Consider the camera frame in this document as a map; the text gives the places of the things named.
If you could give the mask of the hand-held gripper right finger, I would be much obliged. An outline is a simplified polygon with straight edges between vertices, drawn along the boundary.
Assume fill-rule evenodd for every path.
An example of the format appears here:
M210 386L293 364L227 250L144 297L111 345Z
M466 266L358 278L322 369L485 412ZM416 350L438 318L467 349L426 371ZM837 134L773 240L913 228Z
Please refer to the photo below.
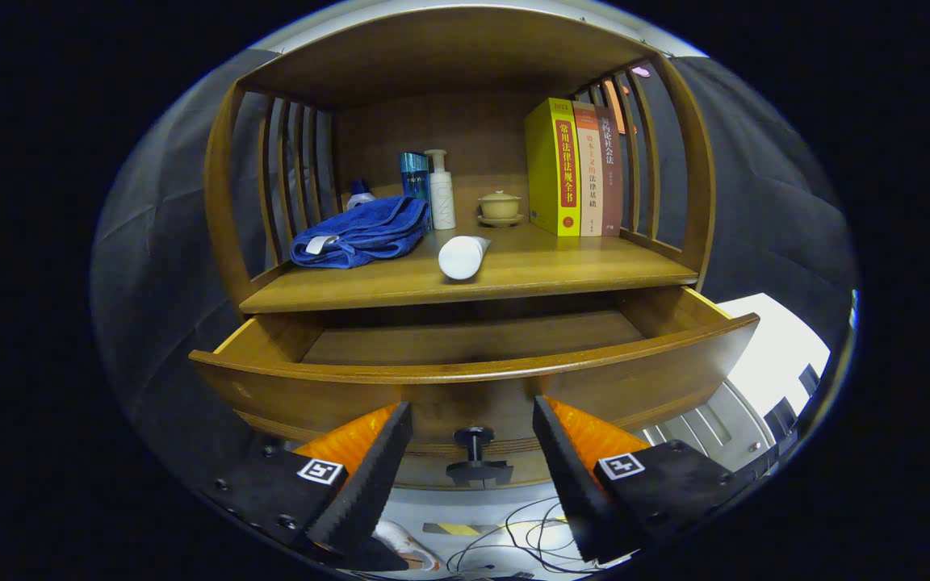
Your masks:
M679 439L650 445L556 399L533 401L533 430L586 562L671 545L753 481Z

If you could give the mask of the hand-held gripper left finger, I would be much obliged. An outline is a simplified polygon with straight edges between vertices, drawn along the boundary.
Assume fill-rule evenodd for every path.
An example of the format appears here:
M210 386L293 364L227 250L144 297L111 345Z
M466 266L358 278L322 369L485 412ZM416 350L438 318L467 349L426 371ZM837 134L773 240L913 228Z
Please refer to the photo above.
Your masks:
M258 433L199 491L270 543L348 569L383 515L411 437L408 402L378 408L295 451Z

